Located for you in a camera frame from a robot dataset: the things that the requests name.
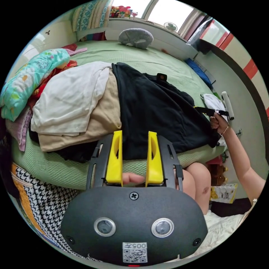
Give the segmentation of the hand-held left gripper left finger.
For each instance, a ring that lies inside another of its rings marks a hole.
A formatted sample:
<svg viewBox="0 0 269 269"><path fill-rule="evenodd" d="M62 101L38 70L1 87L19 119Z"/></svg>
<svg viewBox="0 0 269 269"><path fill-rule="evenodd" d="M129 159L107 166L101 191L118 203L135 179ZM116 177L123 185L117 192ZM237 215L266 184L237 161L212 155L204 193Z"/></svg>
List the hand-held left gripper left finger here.
<svg viewBox="0 0 269 269"><path fill-rule="evenodd" d="M106 171L108 184L123 186L122 179L122 131L113 133Z"/></svg>

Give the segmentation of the person's left hand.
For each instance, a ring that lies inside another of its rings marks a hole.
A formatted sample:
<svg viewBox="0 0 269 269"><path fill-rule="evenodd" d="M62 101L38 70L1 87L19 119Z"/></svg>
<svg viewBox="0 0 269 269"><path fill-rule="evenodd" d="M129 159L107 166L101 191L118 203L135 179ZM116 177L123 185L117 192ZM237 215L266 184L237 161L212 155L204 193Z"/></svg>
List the person's left hand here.
<svg viewBox="0 0 269 269"><path fill-rule="evenodd" d="M142 184L142 183L144 183L145 179L141 175L126 172L126 173L122 174L122 181L123 181L123 185Z"/></svg>

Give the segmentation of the person's right hand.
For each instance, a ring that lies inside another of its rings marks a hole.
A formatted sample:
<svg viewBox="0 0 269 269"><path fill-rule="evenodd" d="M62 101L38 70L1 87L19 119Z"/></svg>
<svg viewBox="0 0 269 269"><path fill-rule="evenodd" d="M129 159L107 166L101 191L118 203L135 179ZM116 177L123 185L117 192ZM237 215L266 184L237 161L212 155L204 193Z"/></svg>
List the person's right hand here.
<svg viewBox="0 0 269 269"><path fill-rule="evenodd" d="M227 120L223 116L218 113L214 113L213 116L210 117L211 128L215 129L218 134L221 136L228 130L229 124Z"/></svg>

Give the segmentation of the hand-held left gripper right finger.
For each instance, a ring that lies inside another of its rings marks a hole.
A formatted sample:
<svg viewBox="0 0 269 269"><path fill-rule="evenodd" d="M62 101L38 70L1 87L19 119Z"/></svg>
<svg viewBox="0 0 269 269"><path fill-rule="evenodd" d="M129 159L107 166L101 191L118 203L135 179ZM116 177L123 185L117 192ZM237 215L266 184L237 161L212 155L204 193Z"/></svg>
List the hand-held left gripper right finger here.
<svg viewBox="0 0 269 269"><path fill-rule="evenodd" d="M145 186L163 183L162 159L156 132L148 132L147 171Z"/></svg>

